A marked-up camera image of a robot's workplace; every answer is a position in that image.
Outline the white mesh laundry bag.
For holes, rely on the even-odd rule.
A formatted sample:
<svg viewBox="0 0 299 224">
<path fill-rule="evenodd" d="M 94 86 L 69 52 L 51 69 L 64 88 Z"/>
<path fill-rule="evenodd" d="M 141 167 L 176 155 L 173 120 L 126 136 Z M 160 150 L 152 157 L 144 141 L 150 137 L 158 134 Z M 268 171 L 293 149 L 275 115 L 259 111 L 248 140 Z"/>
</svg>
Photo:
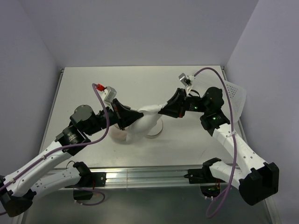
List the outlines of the white mesh laundry bag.
<svg viewBox="0 0 299 224">
<path fill-rule="evenodd" d="M 163 130 L 163 121 L 162 118 L 158 119 L 150 119 L 150 118 L 142 118 L 139 121 L 134 122 L 129 127 L 121 130 L 118 125 L 113 125 L 110 127 L 108 135 L 115 142 L 128 143 L 131 144 L 133 142 L 137 142 L 140 139 L 146 138 L 155 138 L 157 137 Z M 127 133 L 125 139 L 116 139 L 112 136 L 112 133 L 115 131 L 124 131 Z"/>
</svg>

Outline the pink bra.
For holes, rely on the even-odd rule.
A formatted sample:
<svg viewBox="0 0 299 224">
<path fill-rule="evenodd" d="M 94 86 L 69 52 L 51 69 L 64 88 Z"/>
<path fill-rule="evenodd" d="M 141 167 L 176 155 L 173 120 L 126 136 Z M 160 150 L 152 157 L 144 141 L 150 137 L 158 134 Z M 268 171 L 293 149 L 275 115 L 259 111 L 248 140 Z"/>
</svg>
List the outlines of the pink bra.
<svg viewBox="0 0 299 224">
<path fill-rule="evenodd" d="M 112 133 L 112 136 L 116 139 L 125 139 L 127 136 L 127 133 L 124 131 L 115 131 Z"/>
</svg>

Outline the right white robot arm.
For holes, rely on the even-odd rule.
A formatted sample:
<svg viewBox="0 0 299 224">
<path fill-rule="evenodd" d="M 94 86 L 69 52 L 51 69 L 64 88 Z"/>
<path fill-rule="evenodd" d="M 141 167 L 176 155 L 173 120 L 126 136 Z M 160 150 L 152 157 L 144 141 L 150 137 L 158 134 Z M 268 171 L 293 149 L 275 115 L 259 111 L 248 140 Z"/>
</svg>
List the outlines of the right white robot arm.
<svg viewBox="0 0 299 224">
<path fill-rule="evenodd" d="M 232 185 L 247 204 L 255 205 L 278 192 L 279 168 L 258 156 L 231 130 L 230 121 L 221 110 L 223 105 L 222 89 L 217 87 L 208 88 L 202 97 L 189 96 L 185 89 L 178 88 L 159 114 L 181 118 L 186 111 L 201 112 L 203 128 L 236 158 L 241 171 L 234 173 Z"/>
</svg>

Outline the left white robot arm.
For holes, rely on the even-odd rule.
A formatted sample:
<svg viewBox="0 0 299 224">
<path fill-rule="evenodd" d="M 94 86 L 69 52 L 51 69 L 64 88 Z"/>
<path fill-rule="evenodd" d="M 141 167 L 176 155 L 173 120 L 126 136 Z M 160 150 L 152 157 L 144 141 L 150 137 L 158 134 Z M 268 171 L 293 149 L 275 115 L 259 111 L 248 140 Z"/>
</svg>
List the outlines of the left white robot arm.
<svg viewBox="0 0 299 224">
<path fill-rule="evenodd" d="M 17 171 L 0 178 L 0 202 L 5 214 L 15 217 L 28 210 L 33 201 L 58 189 L 84 187 L 92 181 L 92 173 L 83 162 L 51 176 L 46 174 L 56 165 L 71 158 L 93 142 L 89 136 L 117 124 L 126 128 L 143 117 L 143 113 L 114 99 L 110 107 L 95 114 L 88 105 L 78 106 L 70 116 L 70 124 L 37 157 Z"/>
</svg>

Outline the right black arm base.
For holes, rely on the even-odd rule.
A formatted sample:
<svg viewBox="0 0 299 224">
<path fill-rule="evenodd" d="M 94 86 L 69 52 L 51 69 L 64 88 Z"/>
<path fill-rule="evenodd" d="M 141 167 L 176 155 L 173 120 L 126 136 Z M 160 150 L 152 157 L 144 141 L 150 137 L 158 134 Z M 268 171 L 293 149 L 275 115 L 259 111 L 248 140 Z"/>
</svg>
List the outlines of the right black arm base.
<svg viewBox="0 0 299 224">
<path fill-rule="evenodd" d="M 204 198 L 214 199 L 221 193 L 220 183 L 224 181 L 213 177 L 210 171 L 210 167 L 219 161 L 221 161 L 219 158 L 209 159 L 203 163 L 202 168 L 189 169 L 187 174 L 184 175 L 184 178 L 188 179 L 190 184 L 211 184 L 209 186 L 200 186 Z"/>
</svg>

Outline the white garment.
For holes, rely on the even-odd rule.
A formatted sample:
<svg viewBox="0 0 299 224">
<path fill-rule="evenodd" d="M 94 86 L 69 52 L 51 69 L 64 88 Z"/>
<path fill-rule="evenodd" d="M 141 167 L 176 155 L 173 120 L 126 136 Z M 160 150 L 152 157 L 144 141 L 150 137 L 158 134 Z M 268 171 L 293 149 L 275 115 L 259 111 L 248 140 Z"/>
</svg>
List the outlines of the white garment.
<svg viewBox="0 0 299 224">
<path fill-rule="evenodd" d="M 138 109 L 143 116 L 127 128 L 126 142 L 132 143 L 143 137 L 156 137 L 163 130 L 162 115 L 159 112 L 167 105 L 147 105 Z"/>
</svg>

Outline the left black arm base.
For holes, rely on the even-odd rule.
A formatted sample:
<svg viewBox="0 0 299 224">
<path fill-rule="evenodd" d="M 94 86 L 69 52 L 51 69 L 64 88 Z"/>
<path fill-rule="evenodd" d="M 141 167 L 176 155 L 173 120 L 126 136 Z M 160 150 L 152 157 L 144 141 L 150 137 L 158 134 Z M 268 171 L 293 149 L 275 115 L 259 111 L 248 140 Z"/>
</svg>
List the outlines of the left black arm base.
<svg viewBox="0 0 299 224">
<path fill-rule="evenodd" d="M 93 196 L 100 196 L 103 200 L 104 195 L 99 192 L 97 188 L 105 187 L 106 177 L 106 172 L 91 172 L 83 177 L 77 184 L 68 186 L 67 188 L 74 186 L 73 199 L 77 202 L 85 203 L 85 201 L 91 200 Z"/>
</svg>

